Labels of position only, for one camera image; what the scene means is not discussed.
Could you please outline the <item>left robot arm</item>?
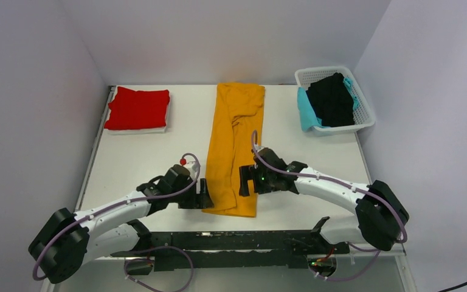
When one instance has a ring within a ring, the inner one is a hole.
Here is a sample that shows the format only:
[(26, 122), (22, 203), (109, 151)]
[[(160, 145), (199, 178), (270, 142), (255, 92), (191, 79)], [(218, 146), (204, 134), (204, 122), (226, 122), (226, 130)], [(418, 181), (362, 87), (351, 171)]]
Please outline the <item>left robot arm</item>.
[(35, 259), (33, 278), (60, 283), (84, 264), (118, 252), (141, 256), (152, 247), (152, 234), (140, 219), (175, 203), (180, 209), (213, 207), (206, 179), (194, 164), (170, 167), (128, 195), (88, 210), (54, 212), (28, 251)]

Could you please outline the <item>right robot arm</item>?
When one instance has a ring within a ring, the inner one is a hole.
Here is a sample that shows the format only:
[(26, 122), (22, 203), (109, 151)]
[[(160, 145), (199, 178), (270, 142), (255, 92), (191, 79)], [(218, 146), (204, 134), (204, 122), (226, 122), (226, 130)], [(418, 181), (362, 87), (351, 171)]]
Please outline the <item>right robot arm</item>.
[(360, 184), (325, 175), (305, 163), (287, 164), (270, 148), (256, 148), (254, 163), (239, 168), (241, 196), (249, 196), (248, 182), (259, 195), (278, 191), (308, 195), (337, 205), (351, 214), (323, 217), (315, 225), (311, 246), (326, 252), (339, 243), (366, 242), (390, 251), (405, 241), (409, 214), (388, 184), (376, 180)]

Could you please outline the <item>yellow t shirt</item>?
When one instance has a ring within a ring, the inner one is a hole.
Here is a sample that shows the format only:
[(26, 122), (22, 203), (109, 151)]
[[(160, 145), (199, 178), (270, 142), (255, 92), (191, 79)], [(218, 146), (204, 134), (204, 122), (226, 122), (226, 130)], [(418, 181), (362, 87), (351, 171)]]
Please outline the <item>yellow t shirt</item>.
[(251, 135), (263, 126), (265, 87), (253, 83), (219, 83), (207, 154), (207, 187), (214, 204), (209, 214), (253, 218), (257, 195), (239, 194), (239, 168), (253, 163)]

